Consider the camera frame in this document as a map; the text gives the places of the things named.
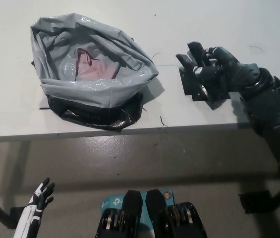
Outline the white and black left hand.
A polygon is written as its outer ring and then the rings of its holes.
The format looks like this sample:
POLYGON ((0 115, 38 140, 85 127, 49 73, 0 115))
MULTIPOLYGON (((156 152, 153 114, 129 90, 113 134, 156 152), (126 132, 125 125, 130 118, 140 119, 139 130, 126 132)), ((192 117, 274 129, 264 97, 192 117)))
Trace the white and black left hand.
POLYGON ((49 203, 53 201, 54 183, 46 178, 35 190, 25 206, 18 221, 13 238, 36 238, 42 215, 49 203))

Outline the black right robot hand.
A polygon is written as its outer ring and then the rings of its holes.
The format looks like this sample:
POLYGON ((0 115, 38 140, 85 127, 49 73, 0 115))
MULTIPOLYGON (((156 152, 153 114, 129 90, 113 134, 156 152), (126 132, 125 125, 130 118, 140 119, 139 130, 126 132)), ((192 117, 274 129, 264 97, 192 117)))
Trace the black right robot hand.
POLYGON ((216 108, 229 99, 230 92, 256 84, 260 70, 255 64, 243 64, 223 47, 203 48, 199 42, 187 44, 186 54, 177 54, 185 95, 195 102, 204 101, 216 108))

